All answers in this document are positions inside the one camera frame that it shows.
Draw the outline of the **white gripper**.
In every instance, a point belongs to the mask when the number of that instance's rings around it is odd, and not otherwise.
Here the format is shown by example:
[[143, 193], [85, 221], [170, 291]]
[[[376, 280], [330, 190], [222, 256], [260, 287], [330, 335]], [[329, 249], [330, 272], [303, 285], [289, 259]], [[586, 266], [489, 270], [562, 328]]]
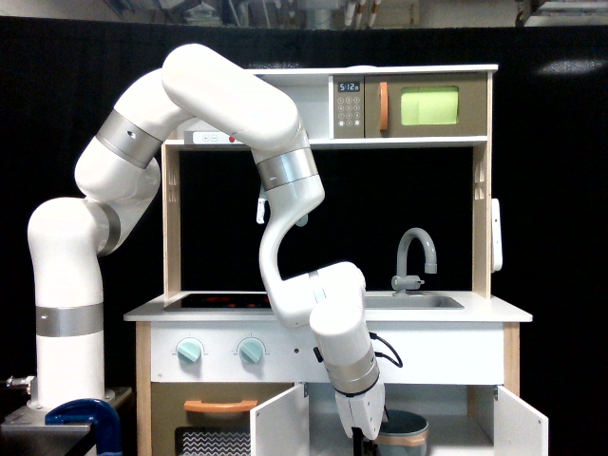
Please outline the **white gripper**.
[[377, 456], [378, 446], [372, 440], [377, 438], [384, 416], [384, 383], [378, 380], [371, 389], [353, 397], [336, 391], [335, 400], [342, 427], [352, 438], [352, 455]]

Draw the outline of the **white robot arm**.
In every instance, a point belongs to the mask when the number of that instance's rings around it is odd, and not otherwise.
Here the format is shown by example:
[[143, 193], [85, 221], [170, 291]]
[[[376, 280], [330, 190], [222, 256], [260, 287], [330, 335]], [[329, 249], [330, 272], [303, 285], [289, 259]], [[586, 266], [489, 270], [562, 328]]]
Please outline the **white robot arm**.
[[270, 203], [259, 269], [288, 328], [313, 331], [345, 432], [375, 439], [385, 388], [365, 320], [365, 279], [349, 262], [283, 278], [279, 245], [324, 199], [293, 100], [209, 47], [172, 50], [115, 104], [75, 167], [78, 198], [42, 203], [28, 222], [36, 306], [37, 397], [47, 409], [105, 392], [99, 260], [122, 245], [155, 197], [155, 155], [184, 122], [200, 119], [246, 144]]

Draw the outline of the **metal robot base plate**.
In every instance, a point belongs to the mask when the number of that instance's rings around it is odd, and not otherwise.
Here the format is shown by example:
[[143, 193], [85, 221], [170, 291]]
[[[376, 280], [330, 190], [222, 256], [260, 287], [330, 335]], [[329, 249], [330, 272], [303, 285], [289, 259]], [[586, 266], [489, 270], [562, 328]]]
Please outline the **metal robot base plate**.
[[[122, 424], [134, 408], [131, 388], [108, 389], [101, 400], [112, 406]], [[53, 408], [39, 405], [34, 376], [1, 381], [1, 453], [3, 455], [98, 455], [90, 424], [49, 425], [45, 416]]]

